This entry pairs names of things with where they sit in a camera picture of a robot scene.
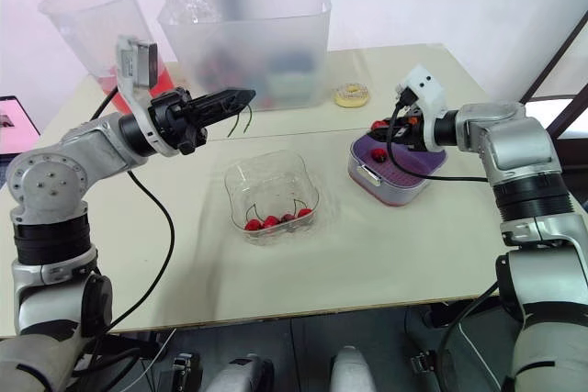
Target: translucent plastic bin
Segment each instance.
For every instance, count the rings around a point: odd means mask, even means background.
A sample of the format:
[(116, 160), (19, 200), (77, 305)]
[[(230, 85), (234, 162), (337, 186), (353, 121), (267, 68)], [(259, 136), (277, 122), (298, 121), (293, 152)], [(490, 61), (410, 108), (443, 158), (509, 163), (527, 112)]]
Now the translucent plastic bin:
[[(227, 170), (225, 187), (231, 200), (232, 222), (253, 242), (280, 233), (307, 230), (316, 216), (319, 192), (312, 185), (302, 158), (292, 151), (274, 151), (236, 163)], [(311, 212), (301, 216), (300, 211)], [(245, 225), (269, 216), (292, 220), (260, 230), (246, 230)]]
[[(385, 162), (371, 158), (373, 149), (386, 150), (386, 143), (364, 135), (351, 145), (347, 171), (351, 178), (371, 195), (389, 206), (403, 206), (411, 202), (429, 181), (399, 170), (387, 157)], [(445, 151), (409, 151), (393, 144), (394, 159), (407, 170), (418, 174), (432, 174), (446, 161)]]
[[(59, 30), (105, 94), (117, 85), (115, 48), (119, 35), (153, 41), (137, 0), (43, 0), (39, 11)], [(174, 87), (161, 57), (157, 70), (159, 78), (152, 96)], [(113, 103), (121, 112), (130, 113), (120, 94), (114, 96)]]
[(158, 20), (192, 86), (246, 87), (254, 109), (322, 101), (330, 0), (168, 0)]

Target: robotic arm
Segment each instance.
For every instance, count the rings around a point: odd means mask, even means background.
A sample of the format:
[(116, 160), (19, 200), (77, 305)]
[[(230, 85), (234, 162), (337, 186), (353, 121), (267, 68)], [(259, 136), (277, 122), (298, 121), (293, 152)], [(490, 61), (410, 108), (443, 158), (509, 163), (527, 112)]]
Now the robotic arm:
[[(588, 232), (573, 212), (548, 133), (518, 103), (447, 110), (443, 88), (421, 66), (397, 92), (392, 142), (478, 153), (494, 192), (503, 241), (513, 249), (496, 260), (500, 298), (524, 322), (503, 391), (585, 390)], [(387, 133), (375, 129), (370, 136), (384, 141)]]
[(133, 114), (84, 123), (8, 168), (18, 202), (11, 211), (18, 337), (0, 343), (0, 390), (64, 390), (85, 345), (112, 319), (112, 287), (90, 241), (88, 189), (157, 152), (192, 153), (206, 143), (206, 126), (237, 115), (255, 95), (232, 89), (192, 99), (178, 87), (152, 101), (156, 46), (120, 38), (117, 55), (119, 90)]

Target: cherry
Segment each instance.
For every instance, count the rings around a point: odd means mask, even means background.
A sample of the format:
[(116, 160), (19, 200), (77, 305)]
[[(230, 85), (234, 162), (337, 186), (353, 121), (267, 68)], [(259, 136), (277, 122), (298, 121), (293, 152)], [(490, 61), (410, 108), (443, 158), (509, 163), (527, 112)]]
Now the cherry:
[(298, 218), (302, 218), (303, 216), (309, 215), (312, 213), (310, 208), (303, 208), (301, 211), (298, 212)]
[(388, 159), (388, 154), (383, 149), (372, 149), (369, 154), (375, 162), (385, 162)]
[(247, 231), (256, 231), (260, 230), (261, 228), (263, 227), (258, 219), (251, 219), (249, 222), (247, 222), (247, 225), (245, 225), (245, 229)]
[(284, 216), (282, 216), (281, 221), (282, 222), (288, 222), (290, 220), (294, 220), (296, 217), (294, 215), (290, 215), (289, 213), (286, 213)]
[(275, 216), (268, 216), (266, 220), (264, 220), (264, 229), (269, 229), (270, 227), (274, 227), (277, 224), (279, 224), (278, 218)]
[(381, 119), (371, 123), (372, 130), (376, 130), (376, 129), (380, 129), (380, 128), (387, 128), (388, 126), (389, 126), (389, 124), (386, 121), (383, 121)]

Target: white table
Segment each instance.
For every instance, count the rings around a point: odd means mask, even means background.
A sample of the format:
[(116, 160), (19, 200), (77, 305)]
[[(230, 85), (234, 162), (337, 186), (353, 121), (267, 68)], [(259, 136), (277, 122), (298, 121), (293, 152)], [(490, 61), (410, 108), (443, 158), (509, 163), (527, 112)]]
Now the white table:
[[(237, 129), (236, 139), (229, 140), (232, 121), (225, 121), (211, 129), (210, 142), (195, 154), (153, 156), (138, 169), (169, 209), (176, 245), (160, 284), (119, 330), (420, 303), (484, 291), (495, 280), (495, 258), (506, 251), (490, 187), (435, 182), (408, 206), (386, 207), (347, 175), (350, 143), (372, 120), (391, 113), (394, 86), (418, 62), (446, 88), (450, 107), (487, 99), (441, 46), (331, 52), (329, 84), (362, 81), (372, 94), (366, 106), (343, 109), (328, 101), (259, 112), (247, 134)], [(170, 70), (177, 74), (174, 66)], [(39, 145), (88, 119), (101, 99), (94, 81), (84, 79)], [(310, 231), (258, 247), (231, 224), (223, 175), (238, 159), (279, 149), (296, 151), (306, 161), (321, 191), (320, 216)], [(441, 174), (482, 174), (477, 155), (447, 152)], [(166, 254), (167, 225), (124, 174), (95, 185), (86, 200), (100, 269), (113, 282), (116, 317), (153, 280)], [(0, 301), (5, 306), (13, 300), (9, 263), (16, 249), (8, 217), (13, 205), (4, 188)], [(574, 205), (581, 211), (575, 200)], [(4, 307), (0, 335), (13, 333), (13, 311)]]

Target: purple container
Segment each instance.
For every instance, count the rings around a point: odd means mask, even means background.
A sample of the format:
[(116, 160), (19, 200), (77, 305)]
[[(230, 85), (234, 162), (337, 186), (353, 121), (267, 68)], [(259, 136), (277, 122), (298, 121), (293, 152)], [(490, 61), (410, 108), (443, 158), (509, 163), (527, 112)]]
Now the purple container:
[[(429, 183), (399, 170), (390, 158), (375, 162), (371, 157), (373, 149), (386, 150), (386, 143), (377, 142), (364, 135), (351, 145), (347, 171), (349, 176), (389, 206), (403, 206), (413, 200)], [(409, 151), (399, 144), (392, 144), (394, 159), (407, 170), (418, 174), (432, 174), (445, 162), (445, 151)]]

